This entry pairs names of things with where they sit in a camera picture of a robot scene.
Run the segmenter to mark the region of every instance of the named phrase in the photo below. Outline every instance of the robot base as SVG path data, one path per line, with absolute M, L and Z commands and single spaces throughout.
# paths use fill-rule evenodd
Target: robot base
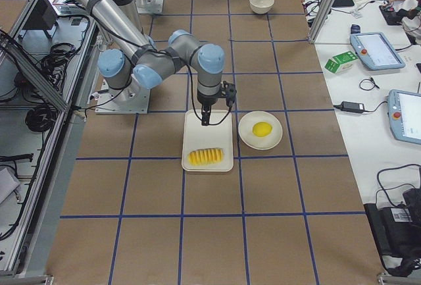
M 108 84 L 106 81 L 103 81 L 101 86 L 102 90 L 108 89 Z M 97 114 L 106 114 L 106 115 L 120 115 L 120 114 L 147 114 L 149 107 L 149 96 L 151 91 L 148 89 L 141 88 L 133 99 L 122 103 L 117 104 L 114 101 L 111 101 L 103 106 L 96 107 L 95 112 Z M 111 99 L 110 93 L 100 94 L 97 100 L 97 104 L 102 104 Z
M 141 5 L 136 4 L 136 7 L 137 12 L 142 15 L 161 14 L 164 7 L 164 0 L 153 0 L 142 3 Z

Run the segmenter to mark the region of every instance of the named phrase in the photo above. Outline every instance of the white label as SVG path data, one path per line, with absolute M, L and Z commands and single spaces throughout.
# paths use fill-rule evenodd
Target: white label
M 392 208 L 391 211 L 395 222 L 411 222 L 408 209 Z

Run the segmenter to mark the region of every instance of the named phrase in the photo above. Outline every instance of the black connector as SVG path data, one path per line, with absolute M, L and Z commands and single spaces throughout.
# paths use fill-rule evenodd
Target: black connector
M 362 104 L 362 103 L 354 103 L 354 102 L 343 101 L 339 105 L 334 105 L 334 107 L 336 109 L 339 109 L 340 111 L 343 111 L 343 112 L 358 113 L 358 114 L 362 114 L 362 113 L 366 112 L 366 110 L 364 108 L 364 104 Z

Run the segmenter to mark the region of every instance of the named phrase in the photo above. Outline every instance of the tablet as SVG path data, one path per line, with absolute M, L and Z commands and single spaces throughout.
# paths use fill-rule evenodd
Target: tablet
M 351 45 L 370 70 L 403 68 L 405 63 L 383 33 L 351 34 Z
M 403 142 L 421 144 L 421 94 L 391 90 L 387 106 L 393 136 Z

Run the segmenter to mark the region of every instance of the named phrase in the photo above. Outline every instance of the green box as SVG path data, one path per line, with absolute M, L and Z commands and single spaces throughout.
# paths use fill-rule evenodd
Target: green box
M 338 73 L 351 68 L 357 59 L 358 57 L 352 51 L 347 51 L 330 58 L 324 67 L 330 72 Z

